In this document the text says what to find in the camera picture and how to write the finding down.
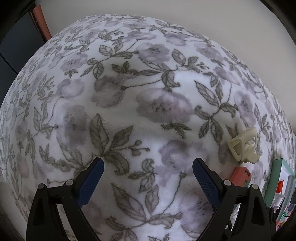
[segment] floral blanket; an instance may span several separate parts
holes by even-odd
[[[246,166],[264,195],[274,159],[295,170],[296,143],[261,79],[179,25],[94,15],[53,36],[18,74],[0,110],[0,164],[27,220],[39,183],[61,185],[99,156],[105,171],[82,210],[100,239],[195,240],[213,211],[192,162],[230,178],[238,163],[227,141],[252,126],[261,157]]]

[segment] open box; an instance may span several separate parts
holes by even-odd
[[[294,177],[294,172],[284,159],[276,159],[273,161],[269,183],[264,196],[264,201],[268,207],[271,206],[274,200],[278,182],[279,180],[284,180],[282,193],[285,195],[285,198],[282,202],[282,206],[277,220],[279,220],[282,217],[287,204],[290,202],[289,198],[291,197]]]

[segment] blue textured pad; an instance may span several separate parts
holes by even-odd
[[[104,162],[101,159],[93,167],[78,191],[77,205],[80,208],[82,208],[83,205],[88,204],[103,172]]]
[[[218,208],[221,203],[219,198],[219,189],[198,160],[194,160],[192,169],[195,178],[209,200],[209,203]]]

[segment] wall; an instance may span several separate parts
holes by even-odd
[[[52,35],[87,15],[163,19],[203,34],[242,59],[270,88],[296,130],[296,46],[259,0],[39,0]]]

